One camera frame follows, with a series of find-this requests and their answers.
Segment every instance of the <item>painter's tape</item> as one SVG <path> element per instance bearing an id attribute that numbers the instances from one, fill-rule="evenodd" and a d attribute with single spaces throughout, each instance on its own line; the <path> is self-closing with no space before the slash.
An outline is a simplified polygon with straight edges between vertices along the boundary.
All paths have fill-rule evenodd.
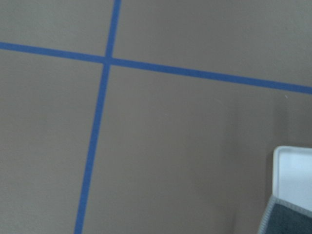
<path id="1" fill-rule="evenodd" d="M 82 60 L 82 61 L 88 61 L 88 62 L 96 62 L 96 63 L 103 63 L 105 61 L 105 57 L 103 56 L 88 55 L 88 54 L 69 52 L 69 51 L 63 51 L 63 50 L 47 49 L 47 48 L 41 48 L 41 47 L 35 47 L 35 46 L 29 46 L 29 45 L 11 44 L 11 43 L 6 43 L 6 42 L 0 42 L 0 49 L 18 51 L 18 52 L 26 52 L 26 53 L 37 54 L 37 55 L 54 56 L 54 57 L 65 58 L 65 59 L 75 59 L 75 60 Z"/>
<path id="2" fill-rule="evenodd" d="M 82 230 L 83 230 L 83 223 L 84 223 L 84 218 L 85 218 L 85 213 L 86 213 L 86 208 L 87 208 L 93 165 L 94 165 L 96 149 L 97 149 L 97 144 L 98 144 L 98 135 L 99 135 L 100 125 L 101 125 L 102 113 L 104 109 L 105 96 L 106 96 L 106 89 L 107 89 L 107 84 L 108 84 L 108 79 L 109 79 L 110 61 L 112 59 L 115 38 L 116 38 L 120 4 L 121 4 L 121 0 L 114 1 L 111 25 L 110 25 L 109 36 L 108 36 L 106 52 L 105 52 L 106 61 L 103 63 L 101 83 L 100 83 L 100 87 L 98 91 L 96 111 L 94 115 L 87 161 L 86 161 L 85 171 L 83 175 L 83 182 L 82 182 L 82 188 L 81 188 L 81 193 L 80 193 L 80 200 L 79 200 L 74 234 L 82 234 Z"/>
<path id="3" fill-rule="evenodd" d="M 175 74 L 175 75 L 218 80 L 218 81 L 231 82 L 231 83 L 237 83 L 237 84 L 246 84 L 246 85 L 271 88 L 271 89 L 287 90 L 291 92 L 304 93 L 304 94 L 312 94 L 312 87 L 309 87 L 309 86 L 283 83 L 283 82 L 277 82 L 277 81 L 271 81 L 271 80 L 265 80 L 265 79 L 240 77 L 240 76 L 233 76 L 233 75 L 220 74 L 220 73 L 214 73 L 214 72 L 205 72 L 205 71 L 187 69 L 187 68 L 158 65 L 158 64 L 153 64 L 153 63 L 137 62 L 137 61 L 131 61 L 131 60 L 125 60 L 125 59 L 118 59 L 118 58 L 113 58 L 111 61 L 111 64 L 116 65 L 116 66 L 137 68 L 137 69 L 148 70 L 148 71 L 164 72 L 164 73 Z"/>

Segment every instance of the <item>blue tape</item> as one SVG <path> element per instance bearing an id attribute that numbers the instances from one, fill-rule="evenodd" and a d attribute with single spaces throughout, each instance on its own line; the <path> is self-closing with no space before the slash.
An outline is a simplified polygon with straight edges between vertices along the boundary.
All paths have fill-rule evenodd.
<path id="1" fill-rule="evenodd" d="M 29 46 L 29 45 L 11 44 L 11 43 L 6 43 L 6 42 L 0 42 L 0 49 L 18 51 L 18 52 L 26 52 L 26 53 L 37 54 L 37 55 L 54 56 L 54 57 L 65 58 L 65 59 L 75 59 L 75 60 L 82 60 L 82 61 L 88 61 L 88 62 L 96 62 L 96 63 L 105 62 L 105 57 L 103 56 L 88 55 L 88 54 L 62 51 L 62 50 L 54 50 L 54 49 L 46 49 L 46 48 L 41 48 L 41 47 Z"/>
<path id="2" fill-rule="evenodd" d="M 164 73 L 175 74 L 175 75 L 218 80 L 218 81 L 231 82 L 231 83 L 237 83 L 237 84 L 246 84 L 246 85 L 251 85 L 251 86 L 286 90 L 286 91 L 304 93 L 304 94 L 312 94 L 312 87 L 309 87 L 309 86 L 270 81 L 270 80 L 264 80 L 264 79 L 255 79 L 255 78 L 240 77 L 240 76 L 233 76 L 233 75 L 213 73 L 213 72 L 205 72 L 205 71 L 199 71 L 199 70 L 193 70 L 193 69 L 187 69 L 187 68 L 179 68 L 179 67 L 158 65 L 158 64 L 152 64 L 152 63 L 146 63 L 146 62 L 130 61 L 130 60 L 118 59 L 118 58 L 113 58 L 111 61 L 111 64 L 115 66 L 137 68 L 137 69 L 148 70 L 148 71 L 164 72 Z"/>
<path id="3" fill-rule="evenodd" d="M 105 52 L 105 56 L 107 59 L 110 59 L 113 55 L 113 49 L 114 49 L 117 25 L 118 25 L 118 19 L 119 19 L 119 12 L 120 12 L 120 5 L 121 5 L 121 0 L 114 1 L 111 26 L 109 29 L 106 52 Z"/>
<path id="4" fill-rule="evenodd" d="M 88 150 L 88 155 L 87 155 L 87 160 L 86 160 L 86 165 L 85 165 L 85 171 L 83 175 L 83 182 L 82 182 L 82 188 L 81 188 L 81 193 L 80 193 L 80 200 L 79 200 L 74 234 L 81 234 L 83 230 L 83 223 L 84 223 L 84 218 L 85 218 L 85 213 L 86 213 L 86 208 L 87 208 L 93 165 L 94 165 L 96 149 L 97 149 L 97 144 L 98 144 L 98 135 L 99 135 L 100 125 L 101 125 L 107 84 L 108 84 L 108 79 L 109 79 L 110 61 L 112 58 L 115 38 L 116 38 L 120 5 L 121 5 L 121 0 L 114 1 L 111 25 L 110 25 L 109 36 L 108 36 L 106 52 L 105 52 L 106 61 L 103 63 L 103 72 L 102 72 L 101 83 L 100 83 L 100 87 L 98 91 L 96 111 L 94 115 L 93 127 L 92 127 L 92 132 L 91 132 L 91 137 L 90 137 L 90 143 L 89 143 L 89 150 Z"/>
<path id="5" fill-rule="evenodd" d="M 80 201 L 78 206 L 78 212 L 76 217 L 76 224 L 75 224 L 75 231 L 74 234 L 81 234 L 83 229 L 84 217 L 86 213 L 86 207 L 88 202 L 88 195 L 90 189 L 90 182 L 92 177 L 92 170 L 94 159 L 96 155 L 96 148 L 98 143 L 98 134 L 101 125 L 102 113 L 105 103 L 105 95 L 106 89 L 108 84 L 108 77 L 109 77 L 109 70 L 110 66 L 103 66 L 103 72 L 101 77 L 101 82 L 98 91 L 97 97 L 97 105 L 96 111 L 93 120 L 93 126 L 91 131 L 90 143 L 89 143 L 89 150 L 87 155 L 87 160 L 84 169 L 84 176 L 82 182 L 82 188 L 80 193 Z"/>

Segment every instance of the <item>dark gray fabric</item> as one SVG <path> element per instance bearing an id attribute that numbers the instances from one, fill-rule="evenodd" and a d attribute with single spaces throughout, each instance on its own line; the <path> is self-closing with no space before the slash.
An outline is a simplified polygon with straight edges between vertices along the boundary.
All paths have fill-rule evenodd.
<path id="1" fill-rule="evenodd" d="M 312 234 L 312 218 L 275 204 L 270 215 L 266 234 Z"/>

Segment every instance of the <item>white tray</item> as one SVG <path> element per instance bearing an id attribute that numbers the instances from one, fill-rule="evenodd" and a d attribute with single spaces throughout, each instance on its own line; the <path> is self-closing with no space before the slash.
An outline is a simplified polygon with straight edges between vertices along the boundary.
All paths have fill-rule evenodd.
<path id="1" fill-rule="evenodd" d="M 273 195 L 312 211 L 312 149 L 291 146 L 275 149 Z"/>

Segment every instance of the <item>gray towel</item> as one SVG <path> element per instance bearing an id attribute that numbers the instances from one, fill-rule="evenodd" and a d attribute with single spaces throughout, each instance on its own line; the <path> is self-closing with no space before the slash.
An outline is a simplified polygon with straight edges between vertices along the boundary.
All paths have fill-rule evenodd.
<path id="1" fill-rule="evenodd" d="M 258 234 L 312 234 L 312 212 L 272 196 Z"/>

